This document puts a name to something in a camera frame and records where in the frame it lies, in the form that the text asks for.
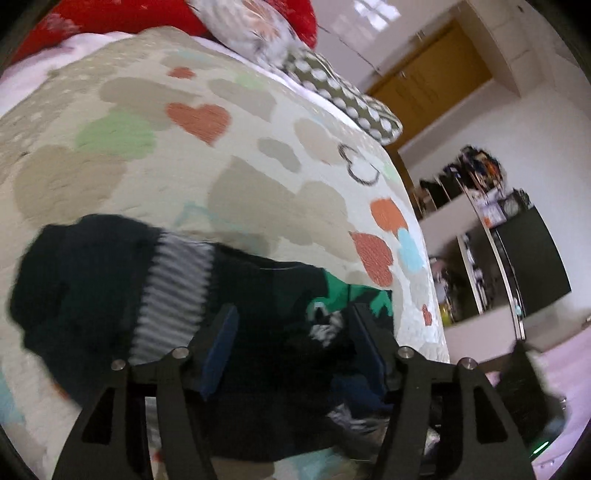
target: bed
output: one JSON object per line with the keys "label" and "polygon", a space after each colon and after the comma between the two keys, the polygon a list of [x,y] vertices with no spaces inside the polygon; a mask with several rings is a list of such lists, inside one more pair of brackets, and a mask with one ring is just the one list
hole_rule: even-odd
{"label": "bed", "polygon": [[[42,52],[0,80],[0,98],[12,97],[0,105],[4,302],[40,227],[117,213],[391,290],[398,343],[449,361],[418,222],[374,139],[288,77],[179,30],[79,37],[89,42],[73,37],[61,52],[74,63]],[[0,423],[51,478],[79,409],[5,313],[0,342]],[[350,470],[331,450],[215,467],[222,479],[253,480]],[[163,478],[157,458],[154,470]]]}

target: wooden cabinet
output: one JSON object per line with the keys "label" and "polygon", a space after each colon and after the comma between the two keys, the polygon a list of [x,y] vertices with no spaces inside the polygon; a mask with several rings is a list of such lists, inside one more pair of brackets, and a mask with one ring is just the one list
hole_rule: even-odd
{"label": "wooden cabinet", "polygon": [[398,141],[386,150],[397,151],[491,78],[459,24],[449,24],[370,90],[404,127]]}

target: red pillow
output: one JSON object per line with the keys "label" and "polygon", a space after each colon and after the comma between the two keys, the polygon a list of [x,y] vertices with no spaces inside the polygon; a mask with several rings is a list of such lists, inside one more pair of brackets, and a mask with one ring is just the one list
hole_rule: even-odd
{"label": "red pillow", "polygon": [[302,42],[314,49],[318,25],[310,0],[266,0],[295,30]]}
{"label": "red pillow", "polygon": [[61,0],[31,30],[12,61],[54,47],[78,33],[139,33],[162,25],[195,36],[207,32],[184,0]]}

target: polka dot pillow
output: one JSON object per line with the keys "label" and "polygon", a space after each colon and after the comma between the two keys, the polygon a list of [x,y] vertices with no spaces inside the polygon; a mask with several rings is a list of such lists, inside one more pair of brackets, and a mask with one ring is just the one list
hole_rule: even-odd
{"label": "polka dot pillow", "polygon": [[364,95],[338,75],[319,53],[292,50],[283,67],[294,81],[334,103],[380,144],[389,145],[402,134],[400,120],[379,100]]}

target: striped sock cuff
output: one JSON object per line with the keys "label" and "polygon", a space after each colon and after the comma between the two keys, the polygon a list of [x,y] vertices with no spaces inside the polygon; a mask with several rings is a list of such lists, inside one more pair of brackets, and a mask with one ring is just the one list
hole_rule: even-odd
{"label": "striped sock cuff", "polygon": [[164,232],[142,291],[129,363],[187,346],[203,321],[215,246]]}

